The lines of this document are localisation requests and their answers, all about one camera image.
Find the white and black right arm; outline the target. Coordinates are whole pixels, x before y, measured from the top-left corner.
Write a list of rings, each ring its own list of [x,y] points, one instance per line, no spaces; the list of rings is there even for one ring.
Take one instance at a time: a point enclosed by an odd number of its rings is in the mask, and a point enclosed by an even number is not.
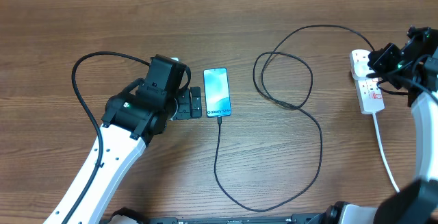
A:
[[[379,85],[389,82],[399,95],[405,89],[415,121],[414,180],[377,208],[343,201],[310,219],[310,223],[436,223],[437,209],[437,30],[410,27],[403,48],[350,53],[359,106],[363,114],[376,115],[384,107]]]

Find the blue Galaxy smartphone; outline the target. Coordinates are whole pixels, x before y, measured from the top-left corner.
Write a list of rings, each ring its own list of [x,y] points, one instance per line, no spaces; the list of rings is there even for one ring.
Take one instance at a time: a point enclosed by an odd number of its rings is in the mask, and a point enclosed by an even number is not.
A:
[[[230,116],[231,99],[226,68],[203,71],[207,117]]]

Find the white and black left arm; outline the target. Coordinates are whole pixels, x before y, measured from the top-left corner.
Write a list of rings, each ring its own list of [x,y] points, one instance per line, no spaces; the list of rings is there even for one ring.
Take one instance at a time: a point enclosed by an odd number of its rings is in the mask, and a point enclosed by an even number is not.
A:
[[[46,223],[99,223],[120,182],[144,153],[152,138],[179,117],[190,97],[184,76],[190,68],[176,58],[155,55],[149,71],[111,97],[98,124],[77,86],[73,90],[96,131],[96,140],[83,166]]]

